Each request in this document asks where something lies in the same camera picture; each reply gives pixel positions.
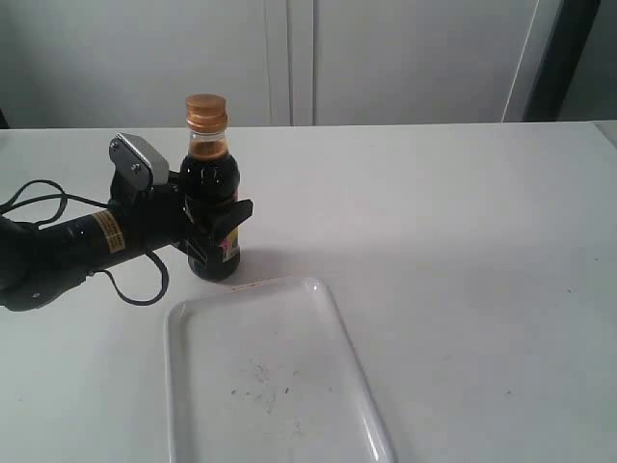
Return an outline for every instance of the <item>cabinet door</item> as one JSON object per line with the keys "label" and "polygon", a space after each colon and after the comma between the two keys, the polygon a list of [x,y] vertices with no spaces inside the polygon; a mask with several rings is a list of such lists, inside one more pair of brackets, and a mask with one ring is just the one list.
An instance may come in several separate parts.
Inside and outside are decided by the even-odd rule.
{"label": "cabinet door", "polygon": [[285,0],[0,2],[0,43],[13,127],[181,126],[190,93],[289,124]]}
{"label": "cabinet door", "polygon": [[475,123],[522,113],[559,1],[314,6],[315,123]]}

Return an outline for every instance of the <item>bottle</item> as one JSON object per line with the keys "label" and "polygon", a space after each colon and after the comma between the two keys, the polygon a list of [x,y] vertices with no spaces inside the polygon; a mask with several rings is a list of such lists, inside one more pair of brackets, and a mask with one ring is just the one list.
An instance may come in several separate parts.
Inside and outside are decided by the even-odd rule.
{"label": "bottle", "polygon": [[[189,149],[180,167],[185,190],[186,212],[200,224],[201,211],[237,201],[240,172],[229,154],[225,129],[228,126],[226,100],[218,95],[198,94],[186,97],[186,124]],[[205,250],[206,265],[189,257],[189,265],[199,277],[216,282],[233,273],[240,263],[238,229],[222,242]]]}

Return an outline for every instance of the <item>plastic tray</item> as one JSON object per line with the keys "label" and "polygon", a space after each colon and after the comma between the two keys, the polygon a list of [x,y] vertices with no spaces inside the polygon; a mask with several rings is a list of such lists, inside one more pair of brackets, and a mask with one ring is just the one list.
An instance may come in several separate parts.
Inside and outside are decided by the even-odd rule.
{"label": "plastic tray", "polygon": [[328,289],[285,278],[165,321],[172,463],[394,458]]}

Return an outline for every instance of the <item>bottle label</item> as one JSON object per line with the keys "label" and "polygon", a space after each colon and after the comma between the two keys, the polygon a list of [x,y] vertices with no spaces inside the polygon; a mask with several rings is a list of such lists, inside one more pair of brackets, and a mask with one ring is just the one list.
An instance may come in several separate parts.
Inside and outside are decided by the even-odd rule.
{"label": "bottle label", "polygon": [[221,241],[220,246],[223,250],[223,262],[227,262],[238,254],[240,250],[238,246],[238,229],[233,229],[233,231]]}

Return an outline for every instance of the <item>tray rim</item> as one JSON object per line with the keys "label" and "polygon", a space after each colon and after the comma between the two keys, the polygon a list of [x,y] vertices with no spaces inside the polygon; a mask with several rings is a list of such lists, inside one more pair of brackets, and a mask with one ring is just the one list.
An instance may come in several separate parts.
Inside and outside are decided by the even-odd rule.
{"label": "tray rim", "polygon": [[351,359],[352,363],[354,364],[353,374],[362,390],[362,395],[364,396],[366,400],[366,405],[370,411],[370,415],[374,417],[373,425],[375,427],[375,430],[377,431],[378,437],[380,437],[379,444],[380,444],[381,455],[377,454],[378,451],[376,450],[373,444],[372,438],[369,437],[370,444],[373,447],[375,461],[378,461],[381,457],[384,457],[383,461],[385,461],[386,463],[396,463],[397,458],[396,458],[394,447],[391,444],[391,439],[389,437],[388,431],[382,419],[381,413],[379,412],[377,404],[373,398],[373,394],[371,393],[368,380],[366,378],[364,370],[362,369],[362,364],[360,363],[360,359],[358,357],[358,354],[356,353],[354,344],[352,343],[351,338],[349,337],[349,334],[347,333],[345,323],[343,322],[343,319],[340,315],[338,304],[336,303],[334,295],[331,292],[328,285],[326,285],[320,279],[315,278],[315,277],[310,277],[310,276],[280,277],[280,278],[263,280],[263,281],[241,285],[241,286],[234,286],[230,290],[225,291],[225,292],[217,292],[217,293],[205,295],[203,297],[187,299],[185,301],[175,304],[174,306],[166,310],[164,321],[163,321],[163,342],[164,342],[163,347],[164,347],[164,357],[165,357],[164,360],[165,360],[165,399],[166,399],[166,405],[167,405],[167,438],[168,438],[170,463],[179,463],[176,458],[177,443],[175,441],[175,436],[174,436],[175,407],[174,407],[174,401],[173,401],[173,395],[174,395],[173,388],[174,387],[173,387],[172,372],[171,372],[171,348],[170,348],[171,332],[170,332],[170,329],[171,329],[171,324],[173,323],[173,319],[177,316],[176,314],[182,311],[184,306],[187,304],[196,303],[196,302],[204,302],[204,301],[212,301],[213,303],[216,303],[216,301],[220,299],[234,297],[234,295],[236,294],[239,295],[243,293],[244,291],[260,290],[261,288],[264,288],[265,286],[275,286],[275,285],[303,286],[307,291],[322,292],[323,295],[328,298],[329,303],[333,307],[334,322],[336,325],[336,329],[340,331],[344,340],[346,340],[346,342],[343,343],[346,345],[346,347],[343,347],[343,348],[347,350],[345,355],[347,355]]}

